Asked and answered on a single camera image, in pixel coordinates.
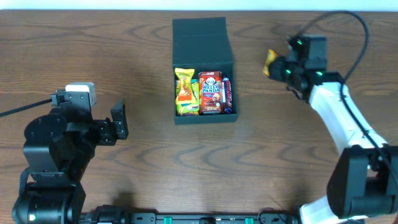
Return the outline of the small yellow snack packet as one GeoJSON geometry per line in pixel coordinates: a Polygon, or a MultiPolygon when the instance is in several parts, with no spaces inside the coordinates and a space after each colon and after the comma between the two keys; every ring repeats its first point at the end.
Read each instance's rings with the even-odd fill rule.
{"type": "Polygon", "coordinates": [[[273,51],[272,49],[268,50],[267,58],[266,58],[266,61],[264,63],[264,68],[263,68],[263,73],[265,76],[270,77],[269,66],[272,62],[274,62],[276,60],[277,57],[278,57],[278,54],[275,51],[273,51]]]}

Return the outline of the blue Dairy Milk bar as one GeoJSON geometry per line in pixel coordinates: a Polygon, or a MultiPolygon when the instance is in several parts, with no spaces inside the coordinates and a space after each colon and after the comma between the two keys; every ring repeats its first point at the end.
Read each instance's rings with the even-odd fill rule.
{"type": "Polygon", "coordinates": [[[223,78],[222,82],[223,86],[223,108],[224,113],[231,114],[232,113],[232,89],[231,82],[228,77],[223,78]]]}

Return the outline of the yellow orange candy packet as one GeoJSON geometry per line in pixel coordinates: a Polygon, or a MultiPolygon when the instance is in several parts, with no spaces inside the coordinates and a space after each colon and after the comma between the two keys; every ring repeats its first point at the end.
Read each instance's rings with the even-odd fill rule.
{"type": "Polygon", "coordinates": [[[180,81],[180,90],[177,93],[175,103],[177,105],[196,103],[197,99],[193,94],[192,77],[195,73],[194,69],[176,68],[175,74],[180,81]]]}

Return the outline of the green Pretz snack box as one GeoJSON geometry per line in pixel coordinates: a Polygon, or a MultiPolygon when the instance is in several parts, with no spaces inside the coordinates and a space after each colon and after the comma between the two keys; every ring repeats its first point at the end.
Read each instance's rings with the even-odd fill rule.
{"type": "Polygon", "coordinates": [[[179,115],[179,116],[198,116],[199,115],[200,101],[199,101],[198,79],[192,80],[192,90],[193,90],[193,95],[196,99],[196,102],[176,105],[177,115],[179,115]]]}

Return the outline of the red Hello Panda box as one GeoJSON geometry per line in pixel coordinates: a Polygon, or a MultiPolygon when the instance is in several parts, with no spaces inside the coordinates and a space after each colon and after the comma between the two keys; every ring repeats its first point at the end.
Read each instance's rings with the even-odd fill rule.
{"type": "Polygon", "coordinates": [[[200,114],[220,114],[221,103],[221,72],[199,73],[200,114]]]}

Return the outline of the black container box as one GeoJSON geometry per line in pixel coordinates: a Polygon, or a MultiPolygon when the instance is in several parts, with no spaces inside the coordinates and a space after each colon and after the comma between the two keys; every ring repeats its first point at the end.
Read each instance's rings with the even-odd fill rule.
{"type": "Polygon", "coordinates": [[[230,114],[174,116],[176,125],[232,123],[238,119],[238,96],[234,77],[234,57],[228,39],[224,17],[174,19],[172,21],[172,68],[194,69],[194,79],[200,72],[220,71],[231,83],[230,114]]]}

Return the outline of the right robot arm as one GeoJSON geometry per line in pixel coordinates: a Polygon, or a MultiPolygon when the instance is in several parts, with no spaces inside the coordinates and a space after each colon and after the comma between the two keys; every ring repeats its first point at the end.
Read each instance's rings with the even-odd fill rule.
{"type": "Polygon", "coordinates": [[[268,52],[264,74],[286,83],[321,117],[339,154],[326,195],[302,205],[301,223],[358,222],[397,213],[397,147],[369,125],[338,72],[320,56],[268,52]]]}

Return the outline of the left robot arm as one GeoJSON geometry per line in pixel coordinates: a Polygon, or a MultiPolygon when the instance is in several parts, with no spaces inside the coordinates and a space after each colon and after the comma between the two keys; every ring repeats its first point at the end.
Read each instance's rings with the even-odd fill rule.
{"type": "Polygon", "coordinates": [[[96,147],[113,146],[129,134],[124,100],[105,119],[93,119],[91,93],[85,91],[59,90],[50,101],[49,114],[24,131],[29,166],[12,209],[16,223],[79,223],[86,197],[81,179],[96,147]]]}

